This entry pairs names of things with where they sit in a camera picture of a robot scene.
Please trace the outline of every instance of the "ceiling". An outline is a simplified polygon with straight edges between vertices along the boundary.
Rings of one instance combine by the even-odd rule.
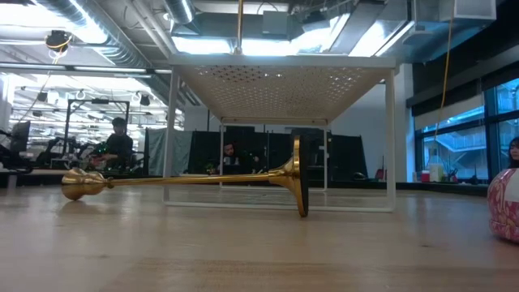
[[[81,9],[91,16],[91,19],[85,19],[83,27],[71,22],[72,18],[46,9],[46,3],[51,1],[33,1],[39,5],[5,4],[5,0],[0,0],[0,62],[125,67],[124,62],[114,61],[114,56],[110,57],[110,46],[122,42],[127,47],[124,53],[129,52],[132,56],[130,61],[137,60],[133,64],[140,64],[138,67],[167,68],[168,59],[171,56],[174,58],[173,53],[229,54],[236,44],[238,1],[193,0],[195,19],[189,24],[175,24],[173,28],[163,0],[76,0],[75,3],[79,3]],[[444,53],[448,22],[441,21],[439,17],[440,0],[421,0],[416,10],[412,3],[408,0],[246,0],[243,53],[392,56],[401,62],[426,62]],[[146,18],[146,11],[152,15],[152,19]],[[274,11],[285,12],[285,17],[288,15],[285,22],[281,21],[287,25],[285,30],[281,30],[281,35],[273,34],[272,31],[265,33],[265,25],[270,23],[266,23],[264,18],[267,15],[280,15]],[[312,11],[318,11],[322,19],[311,19]],[[462,43],[490,22],[481,20],[468,24],[457,19],[453,26],[453,44]],[[318,24],[319,27],[308,30],[310,24]],[[413,39],[412,45],[405,44],[404,40],[408,40],[414,33],[414,24],[421,25],[427,37],[420,41]],[[276,31],[278,27],[273,25],[269,29]],[[57,53],[51,52],[45,45],[45,38],[52,30],[71,32],[74,36],[66,54],[60,55],[60,58],[56,58]],[[107,30],[111,41],[105,42]],[[41,110],[43,115],[33,119],[41,121],[44,133],[53,135],[46,125],[50,121],[64,121],[63,105],[66,99],[83,92],[87,94],[87,99],[99,97],[130,102],[131,111],[136,112],[131,116],[132,128],[138,129],[139,124],[164,125],[169,87],[167,77],[101,78],[77,76],[74,72],[52,75],[44,91],[56,92],[51,95],[59,98],[57,104],[50,104],[35,103],[37,92],[34,91],[38,91],[45,82],[44,75],[18,74],[12,77],[15,84],[13,117],[21,117],[23,111],[27,111],[34,103],[33,108]],[[183,84],[182,90],[177,105],[180,112],[184,107],[201,105],[188,85]],[[151,104],[146,109],[139,104],[139,96],[142,94],[151,97]],[[97,122],[106,122],[106,133],[110,129],[109,120],[121,111],[112,104],[85,106],[87,109],[76,110],[73,118],[88,123],[92,121],[88,111],[102,111],[102,116],[107,118]],[[183,117],[179,115],[178,128],[182,127],[182,123]],[[60,125],[54,123],[58,131],[62,130]],[[85,130],[83,126],[78,125],[76,128]]]

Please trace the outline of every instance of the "ceiling duct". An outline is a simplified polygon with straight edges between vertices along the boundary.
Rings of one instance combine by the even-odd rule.
[[[410,30],[383,56],[391,55],[405,62],[434,60],[446,52],[453,5],[455,10],[451,49],[467,41],[494,21],[497,4],[500,2],[499,0],[416,1],[417,7],[413,10],[419,29]]]
[[[163,0],[165,9],[176,24],[188,24],[195,18],[195,7],[191,0]]]
[[[75,35],[83,38],[105,40],[105,48],[94,49],[117,67],[147,68],[152,64],[140,53],[121,28],[95,2],[89,0],[32,0],[55,15],[68,19],[75,25]],[[168,104],[169,85],[159,76],[152,75],[140,82],[147,84],[154,94]]]
[[[330,52],[334,54],[351,53],[367,30],[375,23],[386,4],[385,1],[379,0],[360,0],[333,43]]]

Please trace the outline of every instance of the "fluorescent light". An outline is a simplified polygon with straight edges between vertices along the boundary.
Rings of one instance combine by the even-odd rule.
[[[78,71],[94,71],[94,72],[117,72],[117,73],[146,73],[146,69],[137,68],[117,68],[117,67],[89,67],[74,66]]]
[[[126,112],[122,112],[120,110],[106,110],[105,114],[127,114]]]
[[[31,124],[36,125],[52,125],[52,126],[65,126],[65,122],[59,121],[41,121],[41,120],[30,120]],[[9,120],[9,122],[17,123],[18,120]],[[101,127],[112,127],[111,122],[69,122],[70,126],[101,126]]]
[[[157,74],[171,74],[171,70],[170,69],[156,69],[155,73],[157,73]]]
[[[152,78],[150,74],[114,74],[114,77],[116,78],[142,78],[142,79],[149,79]]]
[[[242,42],[242,52],[247,56],[288,56],[297,53],[288,41],[251,40]]]
[[[173,42],[180,52],[189,54],[229,54],[230,46],[227,40],[223,39],[201,39],[172,37]]]
[[[88,111],[87,112],[87,116],[91,116],[93,118],[97,118],[97,119],[103,119],[103,117],[105,116],[104,114],[99,114],[97,112],[94,112],[94,111]]]
[[[66,68],[61,65],[40,65],[40,64],[10,63],[10,62],[0,62],[0,68],[34,69],[34,70],[51,70],[51,71],[66,70]]]
[[[391,48],[393,45],[395,45],[395,43],[397,43],[397,41],[400,40],[413,26],[414,26],[414,21],[410,21],[396,36],[394,36],[382,48],[380,48],[379,51],[375,53],[375,56],[380,57],[389,48]]]
[[[74,79],[82,84],[86,84],[92,88],[101,88],[103,91],[111,90],[122,90],[129,92],[127,95],[130,96],[131,92],[151,92],[151,89],[140,83],[138,80],[133,78],[115,78],[115,77],[93,77],[93,76],[75,76]]]

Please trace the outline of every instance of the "railing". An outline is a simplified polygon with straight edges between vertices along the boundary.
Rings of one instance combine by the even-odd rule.
[[[484,132],[476,132],[468,135],[459,135],[456,132],[438,135],[438,143],[448,148],[451,152],[483,149],[487,146],[487,139]]]

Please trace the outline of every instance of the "man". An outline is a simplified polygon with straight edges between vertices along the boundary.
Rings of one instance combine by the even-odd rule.
[[[251,152],[237,152],[234,143],[224,144],[223,162],[224,174],[255,174],[260,170],[260,159]]]
[[[114,118],[112,126],[114,133],[106,140],[107,154],[103,159],[124,163],[130,159],[133,148],[133,140],[126,134],[127,121],[124,118]]]

